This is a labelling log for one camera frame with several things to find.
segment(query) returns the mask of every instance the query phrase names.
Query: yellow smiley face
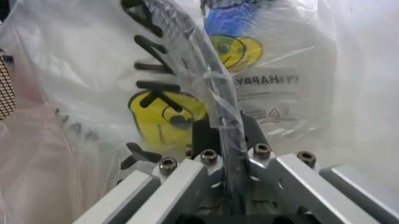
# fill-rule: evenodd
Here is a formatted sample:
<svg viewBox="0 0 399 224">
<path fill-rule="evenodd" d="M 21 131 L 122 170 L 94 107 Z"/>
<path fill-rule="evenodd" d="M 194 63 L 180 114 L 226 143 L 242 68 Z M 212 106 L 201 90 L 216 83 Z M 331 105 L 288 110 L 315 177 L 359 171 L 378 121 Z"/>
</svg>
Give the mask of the yellow smiley face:
<svg viewBox="0 0 399 224">
<path fill-rule="evenodd" d="M 262 45 L 250 37 L 211 35 L 212 45 L 229 71 L 237 71 L 255 63 L 262 56 Z"/>
<path fill-rule="evenodd" d="M 205 104 L 185 93 L 164 91 L 165 97 L 180 105 L 173 108 L 161 98 L 143 104 L 151 94 L 142 91 L 134 95 L 128 104 L 137 128 L 147 144 L 148 151 L 178 150 L 184 152 L 192 141 L 192 124 L 207 114 Z"/>
</svg>

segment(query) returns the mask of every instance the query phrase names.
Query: printed plastic bag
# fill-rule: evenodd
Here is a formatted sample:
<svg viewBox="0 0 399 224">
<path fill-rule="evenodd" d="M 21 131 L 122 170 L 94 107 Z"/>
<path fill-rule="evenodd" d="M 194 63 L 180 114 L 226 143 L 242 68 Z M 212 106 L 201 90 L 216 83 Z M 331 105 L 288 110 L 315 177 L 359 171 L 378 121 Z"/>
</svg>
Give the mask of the printed plastic bag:
<svg viewBox="0 0 399 224">
<path fill-rule="evenodd" d="M 231 76 L 178 5 L 145 4 L 16 3 L 0 30 L 15 66 L 15 111 L 0 123 L 7 222 L 72 222 L 148 159 L 143 150 L 183 158 L 192 123 L 206 116 L 220 131 L 229 192 L 240 193 L 245 146 Z"/>
<path fill-rule="evenodd" d="M 326 2 L 213 0 L 203 9 L 245 114 L 258 120 L 277 153 L 313 148 L 309 142 L 327 127 L 334 86 L 335 30 Z"/>
</svg>

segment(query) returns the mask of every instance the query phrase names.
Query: hex socket screw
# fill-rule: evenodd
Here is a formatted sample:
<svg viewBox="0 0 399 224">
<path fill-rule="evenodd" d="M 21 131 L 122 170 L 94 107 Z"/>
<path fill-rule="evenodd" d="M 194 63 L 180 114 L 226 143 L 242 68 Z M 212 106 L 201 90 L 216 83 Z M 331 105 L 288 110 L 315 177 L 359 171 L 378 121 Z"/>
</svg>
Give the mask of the hex socket screw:
<svg viewBox="0 0 399 224">
<path fill-rule="evenodd" d="M 264 143 L 258 143 L 254 146 L 254 156 L 261 160 L 267 160 L 270 158 L 271 149 L 270 146 Z"/>
<path fill-rule="evenodd" d="M 178 162 L 170 157 L 162 159 L 159 163 L 159 172 L 164 176 L 169 176 L 178 167 Z"/>
<path fill-rule="evenodd" d="M 201 152 L 201 162 L 204 165 L 214 165 L 218 160 L 218 154 L 213 149 L 205 149 Z"/>
<path fill-rule="evenodd" d="M 300 151 L 297 153 L 298 159 L 308 165 L 310 168 L 314 168 L 316 164 L 316 156 L 308 151 Z"/>
<path fill-rule="evenodd" d="M 185 156 L 186 158 L 191 158 L 192 157 L 192 145 L 186 145 L 185 146 Z"/>
</svg>

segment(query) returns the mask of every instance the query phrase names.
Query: triangle symbol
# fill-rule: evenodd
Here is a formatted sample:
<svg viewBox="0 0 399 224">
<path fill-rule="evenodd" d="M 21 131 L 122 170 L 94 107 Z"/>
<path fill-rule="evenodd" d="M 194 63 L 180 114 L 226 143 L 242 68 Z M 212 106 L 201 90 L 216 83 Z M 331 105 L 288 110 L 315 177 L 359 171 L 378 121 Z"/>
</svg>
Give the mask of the triangle symbol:
<svg viewBox="0 0 399 224">
<path fill-rule="evenodd" d="M 271 118 L 278 118 L 280 117 L 280 114 L 278 113 L 276 108 L 273 108 L 270 113 L 269 113 L 269 117 Z"/>
</svg>

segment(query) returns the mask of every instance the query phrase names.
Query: mesh panel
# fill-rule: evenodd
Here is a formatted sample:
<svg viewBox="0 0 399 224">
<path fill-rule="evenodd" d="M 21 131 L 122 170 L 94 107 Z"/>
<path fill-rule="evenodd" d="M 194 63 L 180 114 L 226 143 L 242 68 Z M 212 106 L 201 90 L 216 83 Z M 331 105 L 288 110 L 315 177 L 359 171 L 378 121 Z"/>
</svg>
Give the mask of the mesh panel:
<svg viewBox="0 0 399 224">
<path fill-rule="evenodd" d="M 11 77 L 4 63 L 4 57 L 0 57 L 0 120 L 10 115 L 15 108 L 14 87 Z"/>
</svg>

